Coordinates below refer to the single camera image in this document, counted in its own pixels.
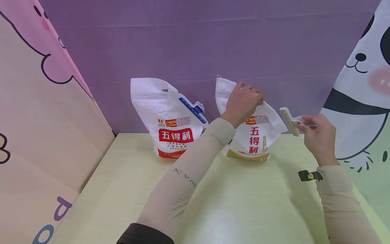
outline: wrist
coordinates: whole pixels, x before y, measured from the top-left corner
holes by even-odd
[[[314,156],[314,157],[316,158],[319,167],[340,165],[340,163],[337,161],[334,154],[318,155],[318,156]]]
[[[221,114],[220,118],[229,122],[235,129],[237,129],[237,127],[241,124],[240,118],[234,116],[229,112],[224,112],[223,114]]]

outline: purple wall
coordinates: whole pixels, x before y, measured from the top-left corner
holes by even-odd
[[[40,0],[115,133],[147,132],[132,77],[161,78],[219,115],[215,78],[275,109],[318,113],[379,0]]]

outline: panda eye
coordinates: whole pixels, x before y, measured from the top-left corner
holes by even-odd
[[[61,38],[58,38],[58,42],[60,43],[62,48],[65,48],[65,45],[62,43]]]
[[[42,14],[41,12],[39,11],[39,9],[37,8],[37,6],[34,5],[34,9],[35,9],[35,12],[37,12],[37,14],[42,17]]]
[[[370,22],[368,23],[368,26],[364,30],[363,35],[360,37],[360,39],[362,39],[367,34],[367,32],[370,30],[372,23],[374,22],[374,18],[375,18],[375,15],[372,16]]]
[[[383,33],[380,48],[385,61],[390,65],[390,27]]]

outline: white flour bag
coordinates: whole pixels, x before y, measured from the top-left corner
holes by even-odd
[[[208,122],[204,107],[194,105],[168,82],[157,78],[133,78],[131,102],[153,138],[154,152],[177,159],[200,137]]]
[[[225,112],[227,100],[236,86],[235,82],[217,78],[215,100],[220,114]],[[277,112],[266,102],[256,108],[255,113],[236,129],[236,134],[222,154],[230,158],[267,160],[279,135],[287,131]]]

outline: pink cheek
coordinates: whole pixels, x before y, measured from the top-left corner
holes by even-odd
[[[371,73],[370,87],[377,93],[390,96],[390,67],[380,68]]]
[[[45,31],[50,31],[50,26],[46,20],[42,20],[42,26],[45,29]]]

